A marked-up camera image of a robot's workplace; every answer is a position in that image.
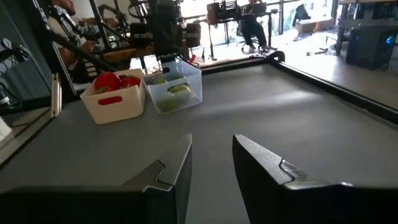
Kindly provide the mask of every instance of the white plastic bin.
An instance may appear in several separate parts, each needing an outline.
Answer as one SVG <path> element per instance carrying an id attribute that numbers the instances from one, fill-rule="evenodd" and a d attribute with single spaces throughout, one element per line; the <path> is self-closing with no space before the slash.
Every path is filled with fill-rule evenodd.
<path id="1" fill-rule="evenodd" d="M 144 112 L 145 86 L 142 70 L 123 70 L 116 75 L 130 75 L 141 79 L 137 85 L 109 93 L 95 94 L 94 82 L 80 95 L 86 109 L 97 124 L 134 118 Z"/>
<path id="2" fill-rule="evenodd" d="M 160 114 L 194 106 L 202 101 L 201 70 L 183 60 L 144 70 L 144 81 Z"/>

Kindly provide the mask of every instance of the clear plastic container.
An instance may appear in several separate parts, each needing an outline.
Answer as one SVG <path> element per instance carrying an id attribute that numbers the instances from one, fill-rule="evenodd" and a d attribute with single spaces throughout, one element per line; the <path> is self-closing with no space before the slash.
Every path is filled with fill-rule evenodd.
<path id="1" fill-rule="evenodd" d="M 160 114 L 201 103 L 201 70 L 183 60 L 145 69 L 144 82 Z"/>

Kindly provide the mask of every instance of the computer tower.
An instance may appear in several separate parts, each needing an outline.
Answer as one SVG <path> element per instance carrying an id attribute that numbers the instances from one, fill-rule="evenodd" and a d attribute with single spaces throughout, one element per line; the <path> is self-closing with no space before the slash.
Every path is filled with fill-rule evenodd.
<path id="1" fill-rule="evenodd" d="M 398 29 L 362 27 L 353 29 L 349 37 L 346 63 L 370 70 L 388 66 Z"/>

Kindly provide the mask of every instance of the gray table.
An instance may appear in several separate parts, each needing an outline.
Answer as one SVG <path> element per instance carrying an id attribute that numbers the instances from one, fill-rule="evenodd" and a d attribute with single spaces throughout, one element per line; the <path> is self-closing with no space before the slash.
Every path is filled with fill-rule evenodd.
<path id="1" fill-rule="evenodd" d="M 193 134 L 187 223 L 249 223 L 232 158 L 244 134 L 331 183 L 397 186 L 398 132 L 270 66 L 203 77 L 203 103 L 98 126 L 71 103 L 0 172 L 0 190 L 21 185 L 120 185 Z"/>

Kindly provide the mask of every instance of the black box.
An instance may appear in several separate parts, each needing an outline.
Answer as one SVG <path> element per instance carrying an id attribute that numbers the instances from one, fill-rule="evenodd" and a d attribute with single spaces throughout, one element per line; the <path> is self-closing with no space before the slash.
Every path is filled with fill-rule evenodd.
<path id="1" fill-rule="evenodd" d="M 349 37 L 347 64 L 370 70 L 388 66 L 397 32 L 398 29 L 387 26 L 353 29 Z"/>

